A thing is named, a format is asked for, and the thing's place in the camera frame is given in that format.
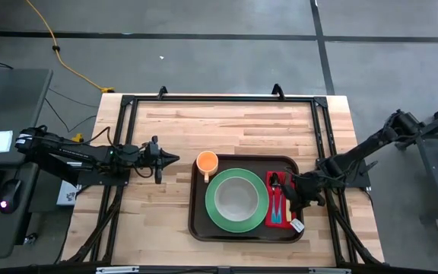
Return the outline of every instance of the wooden table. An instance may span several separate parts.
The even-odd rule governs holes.
[[[94,135],[107,126],[114,132],[121,94],[104,94]],[[344,96],[328,97],[338,153],[357,144]],[[129,114],[124,125],[128,125]],[[322,132],[324,122],[320,116]],[[303,237],[293,244],[197,241],[189,233],[189,191],[192,163],[200,151],[221,154],[286,155],[300,172],[314,168],[318,158],[312,113],[305,103],[143,102],[138,106],[133,144],[158,135],[159,144],[180,161],[163,171],[163,183],[132,173],[119,216],[115,265],[334,266],[325,207],[304,209]],[[106,137],[93,145],[108,145]],[[68,259],[95,228],[103,187],[92,186],[77,199],[62,259]],[[366,247],[383,260],[373,209],[365,193],[347,190],[351,226]],[[346,260],[345,236],[340,232]],[[103,241],[101,253],[105,249]]]

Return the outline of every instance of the concrete floor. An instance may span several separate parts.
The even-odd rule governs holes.
[[[325,35],[438,37],[437,0],[317,0]],[[33,0],[55,31],[119,33],[315,34],[308,0]],[[25,1],[0,0],[0,30],[45,30]],[[254,40],[59,39],[73,68],[118,92],[325,94],[317,42]],[[0,37],[0,62],[54,71],[51,87],[97,105],[100,92],[58,64],[46,38]],[[364,140],[401,108],[419,119],[438,110],[438,43],[327,43],[335,93],[347,95],[357,138]],[[97,109],[48,94],[73,126]],[[67,133],[45,106],[41,123]],[[438,208],[416,148],[393,146],[369,160],[373,202],[386,262],[438,270],[438,231],[418,216]],[[0,267],[53,263],[65,238],[69,210],[43,215],[41,238],[0,260]]]

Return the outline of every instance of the brown tray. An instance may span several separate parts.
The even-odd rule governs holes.
[[[284,170],[286,167],[298,174],[298,166],[294,160],[285,156],[261,155],[217,155],[219,157],[219,174],[230,168],[244,168],[258,175],[263,182],[266,172],[270,170]],[[293,243],[298,241],[303,231],[298,233],[293,228],[269,228],[263,221],[258,227],[244,233],[231,233],[219,228],[209,218],[205,209],[205,192],[208,183],[204,182],[204,175],[200,174],[197,164],[192,165],[192,182],[190,186],[189,231],[200,241],[239,241],[261,243]],[[297,212],[297,218],[303,222],[302,211]]]

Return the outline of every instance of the computer mouse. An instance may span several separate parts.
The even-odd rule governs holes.
[[[3,183],[0,189],[0,211],[11,214],[20,205],[21,180],[11,179]]]

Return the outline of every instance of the tag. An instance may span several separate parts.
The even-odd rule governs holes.
[[[302,230],[305,228],[302,222],[299,221],[297,218],[293,219],[290,222],[290,225],[293,226],[298,233],[302,232]]]
[[[29,137],[29,138],[25,138],[25,137],[28,137],[28,136],[31,136],[30,134],[24,134],[24,133],[21,133],[19,136],[18,136],[18,138],[24,138],[24,139],[18,139],[18,140],[16,140],[16,143],[17,144],[24,144],[24,142],[26,141],[26,140],[31,140],[31,137]]]

